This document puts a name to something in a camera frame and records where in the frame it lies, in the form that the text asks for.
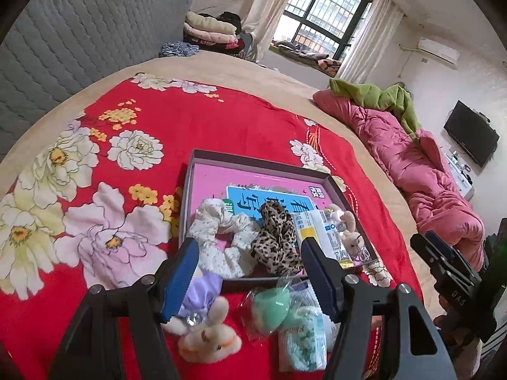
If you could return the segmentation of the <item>blue patterned cloth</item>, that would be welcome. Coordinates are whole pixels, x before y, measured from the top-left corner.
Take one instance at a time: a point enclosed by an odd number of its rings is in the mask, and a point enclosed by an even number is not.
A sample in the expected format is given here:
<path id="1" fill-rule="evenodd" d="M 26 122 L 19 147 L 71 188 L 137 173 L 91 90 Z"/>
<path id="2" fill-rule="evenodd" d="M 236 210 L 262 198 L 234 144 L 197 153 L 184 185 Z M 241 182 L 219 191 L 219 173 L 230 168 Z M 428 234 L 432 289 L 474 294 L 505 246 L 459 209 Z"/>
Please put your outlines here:
<path id="1" fill-rule="evenodd" d="M 184 41 L 164 43 L 159 50 L 159 58 L 178 57 L 187 58 L 198 53 L 199 47 Z"/>

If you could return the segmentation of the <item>green blanket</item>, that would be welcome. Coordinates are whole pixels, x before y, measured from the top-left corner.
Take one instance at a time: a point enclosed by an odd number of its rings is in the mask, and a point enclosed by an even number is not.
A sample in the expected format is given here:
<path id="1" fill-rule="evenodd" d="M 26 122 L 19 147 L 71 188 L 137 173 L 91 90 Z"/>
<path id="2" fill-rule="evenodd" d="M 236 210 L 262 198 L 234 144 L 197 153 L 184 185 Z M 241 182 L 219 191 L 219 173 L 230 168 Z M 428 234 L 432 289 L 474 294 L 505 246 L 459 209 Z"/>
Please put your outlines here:
<path id="1" fill-rule="evenodd" d="M 420 128 L 413 97 L 400 84 L 381 89 L 371 83 L 354 84 L 341 79 L 331 79 L 329 87 L 338 97 L 346 97 L 363 108 L 388 111 L 415 142 L 419 140 Z"/>

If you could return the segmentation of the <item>plush bunny with purple bow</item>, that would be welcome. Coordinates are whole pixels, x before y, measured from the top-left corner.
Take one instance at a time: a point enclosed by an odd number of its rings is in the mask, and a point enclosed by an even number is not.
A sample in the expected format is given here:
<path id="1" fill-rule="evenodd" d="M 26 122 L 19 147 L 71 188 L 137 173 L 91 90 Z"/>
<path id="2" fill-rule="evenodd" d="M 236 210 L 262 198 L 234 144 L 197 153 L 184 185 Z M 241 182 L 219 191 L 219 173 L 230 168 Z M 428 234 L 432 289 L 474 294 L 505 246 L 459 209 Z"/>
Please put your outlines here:
<path id="1" fill-rule="evenodd" d="M 229 303 L 221 290 L 221 276 L 196 268 L 179 311 L 163 324 L 179 338 L 179 354 L 189 363 L 216 363 L 241 349 L 240 336 L 224 323 Z"/>

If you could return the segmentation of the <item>plush bunny with pink bow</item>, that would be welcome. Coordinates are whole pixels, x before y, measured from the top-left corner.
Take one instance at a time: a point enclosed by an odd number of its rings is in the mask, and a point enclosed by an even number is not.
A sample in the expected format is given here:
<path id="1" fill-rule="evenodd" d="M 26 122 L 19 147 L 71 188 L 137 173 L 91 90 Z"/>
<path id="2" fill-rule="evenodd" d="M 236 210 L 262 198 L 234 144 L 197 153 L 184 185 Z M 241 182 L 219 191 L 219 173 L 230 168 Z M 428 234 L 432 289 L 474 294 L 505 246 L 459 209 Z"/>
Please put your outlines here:
<path id="1" fill-rule="evenodd" d="M 359 262 L 365 243 L 363 236 L 356 228 L 356 218 L 352 211 L 342 210 L 336 204 L 330 204 L 326 208 L 331 216 L 331 221 L 338 229 L 338 236 L 347 253 L 353 261 Z"/>

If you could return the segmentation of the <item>leopard print scrunchie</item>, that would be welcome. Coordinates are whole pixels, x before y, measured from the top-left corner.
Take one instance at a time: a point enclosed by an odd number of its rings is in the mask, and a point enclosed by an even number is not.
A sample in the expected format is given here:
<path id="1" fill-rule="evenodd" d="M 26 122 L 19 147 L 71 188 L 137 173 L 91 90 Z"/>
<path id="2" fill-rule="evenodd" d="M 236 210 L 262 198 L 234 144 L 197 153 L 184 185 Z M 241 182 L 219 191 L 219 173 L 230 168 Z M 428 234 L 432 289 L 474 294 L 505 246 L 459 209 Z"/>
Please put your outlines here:
<path id="1" fill-rule="evenodd" d="M 273 200 L 266 200 L 260 213 L 263 224 L 252 241 L 251 255 L 272 275 L 299 274 L 303 261 L 296 249 L 297 232 L 291 214 Z"/>

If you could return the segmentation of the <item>white floral scrunchie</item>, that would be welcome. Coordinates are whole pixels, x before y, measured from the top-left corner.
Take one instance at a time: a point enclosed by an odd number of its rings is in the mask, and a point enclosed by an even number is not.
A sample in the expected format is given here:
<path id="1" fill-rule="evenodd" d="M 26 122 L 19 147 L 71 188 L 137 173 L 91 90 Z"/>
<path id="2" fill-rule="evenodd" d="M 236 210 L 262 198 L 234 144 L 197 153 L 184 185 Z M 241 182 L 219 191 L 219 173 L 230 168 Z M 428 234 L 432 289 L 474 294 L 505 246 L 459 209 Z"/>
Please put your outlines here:
<path id="1" fill-rule="evenodd" d="M 208 198 L 195 211 L 186 236 L 198 242 L 202 270 L 236 279 L 252 275 L 257 266 L 251 248 L 259 232 L 248 215 L 231 214 L 223 200 Z"/>

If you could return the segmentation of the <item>yellow white wipes pack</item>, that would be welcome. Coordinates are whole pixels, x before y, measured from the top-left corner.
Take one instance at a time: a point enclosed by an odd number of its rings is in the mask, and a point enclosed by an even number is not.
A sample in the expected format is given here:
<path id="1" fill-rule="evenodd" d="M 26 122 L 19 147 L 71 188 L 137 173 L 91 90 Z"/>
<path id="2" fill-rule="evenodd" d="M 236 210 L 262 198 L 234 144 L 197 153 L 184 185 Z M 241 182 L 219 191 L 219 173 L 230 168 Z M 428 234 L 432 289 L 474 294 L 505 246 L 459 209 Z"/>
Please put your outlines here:
<path id="1" fill-rule="evenodd" d="M 343 269 L 354 266 L 348 251 L 339 237 L 340 229 L 333 223 L 327 210 L 310 210 L 291 215 L 297 233 L 298 249 L 306 238 L 313 238 L 323 253 L 337 260 Z"/>

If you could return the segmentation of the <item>white curtain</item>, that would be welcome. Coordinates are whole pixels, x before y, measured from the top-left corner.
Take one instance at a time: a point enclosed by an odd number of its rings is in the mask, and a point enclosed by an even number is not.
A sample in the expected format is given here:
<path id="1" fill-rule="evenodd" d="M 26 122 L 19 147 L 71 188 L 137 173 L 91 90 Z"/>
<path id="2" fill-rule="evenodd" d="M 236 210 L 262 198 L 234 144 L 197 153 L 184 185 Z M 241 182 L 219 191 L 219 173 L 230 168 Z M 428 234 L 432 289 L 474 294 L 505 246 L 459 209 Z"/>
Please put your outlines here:
<path id="1" fill-rule="evenodd" d="M 247 53 L 249 60 L 258 62 L 264 58 L 288 1 L 253 0 L 243 23 L 243 29 L 253 38 Z"/>
<path id="2" fill-rule="evenodd" d="M 358 38 L 335 78 L 353 84 L 368 81 L 403 17 L 403 11 L 392 0 L 374 0 Z"/>

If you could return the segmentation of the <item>white blue wipes pack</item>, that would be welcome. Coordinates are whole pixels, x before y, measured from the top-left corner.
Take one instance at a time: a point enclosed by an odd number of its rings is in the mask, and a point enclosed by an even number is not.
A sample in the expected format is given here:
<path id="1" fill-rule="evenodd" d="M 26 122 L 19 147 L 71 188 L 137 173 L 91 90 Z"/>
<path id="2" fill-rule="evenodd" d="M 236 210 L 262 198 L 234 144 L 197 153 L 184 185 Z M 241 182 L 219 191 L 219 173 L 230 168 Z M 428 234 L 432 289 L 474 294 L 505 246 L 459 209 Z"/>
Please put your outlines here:
<path id="1" fill-rule="evenodd" d="M 318 311 L 321 312 L 327 341 L 327 349 L 330 350 L 336 341 L 340 324 L 334 323 L 330 317 L 322 311 L 315 291 L 309 280 L 296 282 L 291 286 L 291 291 L 295 297 L 296 305 L 316 307 Z"/>

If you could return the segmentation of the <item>white air conditioner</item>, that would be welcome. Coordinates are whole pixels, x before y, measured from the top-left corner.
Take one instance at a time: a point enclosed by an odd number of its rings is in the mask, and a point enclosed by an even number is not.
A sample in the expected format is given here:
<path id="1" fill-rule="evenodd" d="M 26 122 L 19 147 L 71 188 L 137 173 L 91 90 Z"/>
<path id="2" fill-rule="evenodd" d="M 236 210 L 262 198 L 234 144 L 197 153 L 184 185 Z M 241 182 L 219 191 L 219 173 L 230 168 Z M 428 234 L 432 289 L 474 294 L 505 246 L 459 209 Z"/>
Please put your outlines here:
<path id="1" fill-rule="evenodd" d="M 460 58 L 460 52 L 456 49 L 425 37 L 419 39 L 418 48 L 453 65 L 456 65 Z"/>

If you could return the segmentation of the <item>left white curtain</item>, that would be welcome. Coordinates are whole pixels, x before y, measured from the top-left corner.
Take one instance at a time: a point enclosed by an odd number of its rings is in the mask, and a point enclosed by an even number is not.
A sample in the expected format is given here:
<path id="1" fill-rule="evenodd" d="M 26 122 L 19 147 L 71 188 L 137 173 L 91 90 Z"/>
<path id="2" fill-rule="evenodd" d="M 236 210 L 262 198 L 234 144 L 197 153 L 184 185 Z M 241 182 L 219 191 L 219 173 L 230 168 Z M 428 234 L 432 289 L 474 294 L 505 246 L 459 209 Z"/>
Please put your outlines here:
<path id="1" fill-rule="evenodd" d="M 253 38 L 247 53 L 249 60 L 258 62 L 264 58 L 288 1 L 253 0 L 243 23 L 243 29 Z"/>

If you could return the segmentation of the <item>green sponge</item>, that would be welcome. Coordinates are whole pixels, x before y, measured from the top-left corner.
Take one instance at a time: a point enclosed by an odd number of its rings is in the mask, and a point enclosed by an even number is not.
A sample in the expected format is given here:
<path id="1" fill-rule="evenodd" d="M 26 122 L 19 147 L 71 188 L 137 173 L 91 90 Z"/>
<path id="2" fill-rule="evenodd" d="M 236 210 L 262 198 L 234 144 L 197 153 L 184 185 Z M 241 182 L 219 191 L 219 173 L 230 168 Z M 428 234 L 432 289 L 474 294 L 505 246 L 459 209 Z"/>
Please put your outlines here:
<path id="1" fill-rule="evenodd" d="M 239 315 L 249 341 L 258 341 L 277 331 L 291 308 L 292 279 L 281 276 L 274 287 L 252 289 L 239 306 Z"/>

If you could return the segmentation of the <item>small teal tissue pack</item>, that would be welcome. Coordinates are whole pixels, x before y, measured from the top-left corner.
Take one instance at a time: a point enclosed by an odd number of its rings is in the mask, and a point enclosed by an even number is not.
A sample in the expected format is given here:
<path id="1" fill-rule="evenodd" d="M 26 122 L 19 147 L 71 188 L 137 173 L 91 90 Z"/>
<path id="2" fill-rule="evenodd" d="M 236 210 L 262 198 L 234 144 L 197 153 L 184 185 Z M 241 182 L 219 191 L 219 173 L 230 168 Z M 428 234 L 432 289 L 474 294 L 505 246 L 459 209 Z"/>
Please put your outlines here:
<path id="1" fill-rule="evenodd" d="M 299 306 L 289 310 L 279 327 L 279 370 L 321 371 L 327 365 L 327 338 L 321 309 Z"/>

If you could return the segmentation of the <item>folded blankets stack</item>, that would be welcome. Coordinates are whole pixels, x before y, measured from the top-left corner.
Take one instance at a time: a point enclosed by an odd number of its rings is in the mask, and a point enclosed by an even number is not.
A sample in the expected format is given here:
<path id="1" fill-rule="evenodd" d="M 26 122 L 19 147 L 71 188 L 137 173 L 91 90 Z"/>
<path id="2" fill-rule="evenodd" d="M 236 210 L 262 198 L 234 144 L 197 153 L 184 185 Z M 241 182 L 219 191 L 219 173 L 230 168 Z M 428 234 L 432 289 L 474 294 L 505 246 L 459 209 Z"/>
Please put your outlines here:
<path id="1" fill-rule="evenodd" d="M 245 51 L 241 18 L 224 11 L 219 16 L 189 11 L 183 24 L 183 39 L 199 49 L 238 56 Z"/>

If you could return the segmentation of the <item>black wall television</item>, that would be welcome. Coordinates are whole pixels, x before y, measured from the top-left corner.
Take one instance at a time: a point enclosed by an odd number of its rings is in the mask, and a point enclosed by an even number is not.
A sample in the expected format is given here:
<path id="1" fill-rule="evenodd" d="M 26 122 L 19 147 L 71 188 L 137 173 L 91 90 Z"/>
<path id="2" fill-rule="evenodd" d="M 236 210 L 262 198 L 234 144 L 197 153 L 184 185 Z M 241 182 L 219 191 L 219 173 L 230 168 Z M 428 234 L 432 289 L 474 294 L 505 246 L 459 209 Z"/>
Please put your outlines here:
<path id="1" fill-rule="evenodd" d="M 484 167 L 497 149 L 499 135 L 489 120 L 460 100 L 443 128 L 479 167 Z"/>

